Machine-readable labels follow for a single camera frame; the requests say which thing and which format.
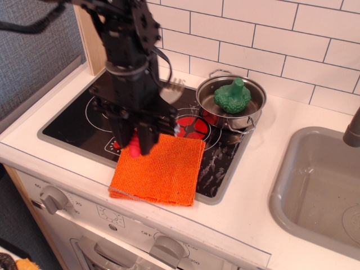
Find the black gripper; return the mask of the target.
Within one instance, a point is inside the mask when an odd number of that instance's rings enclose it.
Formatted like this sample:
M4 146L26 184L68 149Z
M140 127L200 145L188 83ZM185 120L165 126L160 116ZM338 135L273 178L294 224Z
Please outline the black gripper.
M136 128L141 155L150 153L160 133L178 134L177 110L160 96L165 85L158 67L149 66L137 74L106 68L90 88L96 110L107 117L121 148L129 145Z

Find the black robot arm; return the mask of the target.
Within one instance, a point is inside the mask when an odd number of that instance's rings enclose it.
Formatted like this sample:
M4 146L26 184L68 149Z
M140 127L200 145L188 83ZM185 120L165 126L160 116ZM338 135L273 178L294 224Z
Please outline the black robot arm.
M90 93L97 111L106 115L120 147L147 155L160 134L175 136L177 110L160 95L155 44L160 24L146 1L72 1L90 15L105 48L108 83L95 84Z

